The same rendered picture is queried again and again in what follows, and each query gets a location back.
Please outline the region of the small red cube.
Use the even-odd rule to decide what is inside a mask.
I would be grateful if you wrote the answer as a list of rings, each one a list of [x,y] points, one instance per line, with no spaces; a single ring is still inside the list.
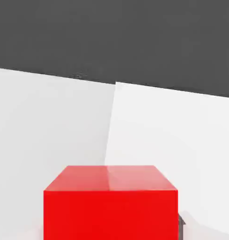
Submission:
[[[44,240],[178,240],[178,190],[152,165],[67,166],[44,190]]]

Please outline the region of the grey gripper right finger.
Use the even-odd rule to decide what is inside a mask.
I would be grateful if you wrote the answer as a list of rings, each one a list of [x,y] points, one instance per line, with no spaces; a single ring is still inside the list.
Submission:
[[[229,240],[229,234],[198,223],[187,211],[179,213],[184,220],[183,240]]]

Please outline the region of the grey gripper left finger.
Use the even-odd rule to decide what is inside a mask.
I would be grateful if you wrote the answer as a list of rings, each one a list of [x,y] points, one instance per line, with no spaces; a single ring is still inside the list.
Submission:
[[[43,220],[40,218],[17,218],[11,226],[11,240],[44,240]]]

